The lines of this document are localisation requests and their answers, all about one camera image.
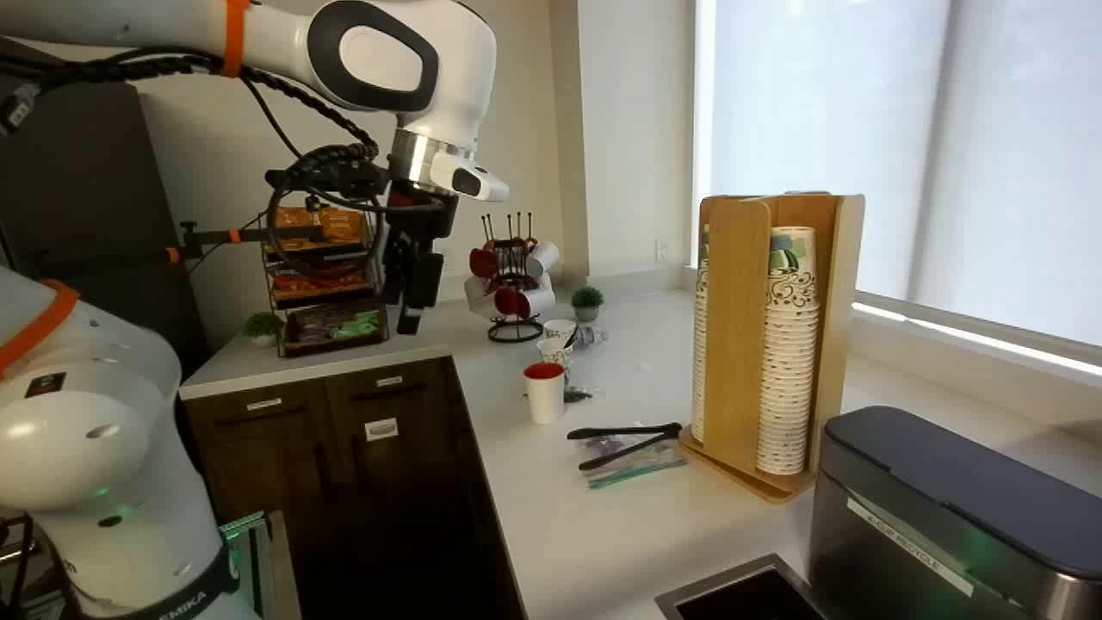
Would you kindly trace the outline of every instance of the kitchen counter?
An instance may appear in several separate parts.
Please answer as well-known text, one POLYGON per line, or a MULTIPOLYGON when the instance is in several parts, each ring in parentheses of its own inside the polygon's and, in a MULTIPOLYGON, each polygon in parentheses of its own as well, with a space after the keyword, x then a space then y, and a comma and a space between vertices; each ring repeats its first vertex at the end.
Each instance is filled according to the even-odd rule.
MULTIPOLYGON (((766 495, 697 456, 681 467, 608 490, 587 484, 574 467, 578 448, 566 441, 572 428, 688 422, 693 417, 693 296, 665 285, 608 285, 608 298, 604 342, 570 367, 570 383, 593 400, 570 408, 550 428, 529 420, 522 367, 539 357, 534 344, 488 344, 488 325, 461 304, 426 310, 417 338, 312 357, 277 357, 274 347, 234 342, 188 380, 178 396, 199 400, 451 355, 534 620, 663 620, 657 592, 757 553, 783 553, 806 572, 809 490, 788 499, 766 495)), ((1091 474, 1102 466, 1098 448, 852 355, 843 411, 872 402, 923 412, 1102 495, 1102 478, 1091 474)))

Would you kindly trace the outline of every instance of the sink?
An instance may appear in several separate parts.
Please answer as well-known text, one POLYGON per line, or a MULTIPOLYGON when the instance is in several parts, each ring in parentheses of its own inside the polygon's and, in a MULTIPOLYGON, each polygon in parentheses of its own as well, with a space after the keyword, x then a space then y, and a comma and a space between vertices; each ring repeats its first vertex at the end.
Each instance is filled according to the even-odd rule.
POLYGON ((688 581, 656 603, 670 620, 827 620, 825 607, 780 553, 688 581))

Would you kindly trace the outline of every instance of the paper cup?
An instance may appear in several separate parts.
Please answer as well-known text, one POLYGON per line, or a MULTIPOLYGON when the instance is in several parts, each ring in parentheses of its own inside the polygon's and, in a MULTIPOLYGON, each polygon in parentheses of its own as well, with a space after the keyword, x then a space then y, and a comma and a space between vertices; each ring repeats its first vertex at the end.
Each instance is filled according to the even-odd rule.
POLYGON ((534 422, 556 422, 566 412, 566 367, 558 362, 529 364, 525 387, 534 422))

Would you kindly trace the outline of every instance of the window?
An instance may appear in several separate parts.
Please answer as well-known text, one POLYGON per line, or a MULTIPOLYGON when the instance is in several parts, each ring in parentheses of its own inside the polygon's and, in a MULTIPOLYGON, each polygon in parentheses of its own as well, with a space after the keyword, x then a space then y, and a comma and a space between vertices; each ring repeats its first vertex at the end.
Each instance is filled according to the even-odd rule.
POLYGON ((693 193, 865 193, 860 298, 1102 362, 1102 2, 700 0, 693 193))

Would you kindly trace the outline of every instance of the small potted plant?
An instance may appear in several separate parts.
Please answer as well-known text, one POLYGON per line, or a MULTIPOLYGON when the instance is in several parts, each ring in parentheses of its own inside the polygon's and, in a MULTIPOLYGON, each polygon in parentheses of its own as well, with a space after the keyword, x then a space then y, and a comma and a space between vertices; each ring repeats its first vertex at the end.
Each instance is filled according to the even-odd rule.
POLYGON ((574 319, 578 319, 578 325, 593 325, 597 312, 601 312, 601 304, 608 304, 608 296, 604 296, 597 285, 574 288, 574 296, 572 296, 574 319))
POLYGON ((284 319, 277 312, 252 312, 246 319, 246 338, 252 344, 274 344, 281 338, 281 329, 284 329, 284 319))

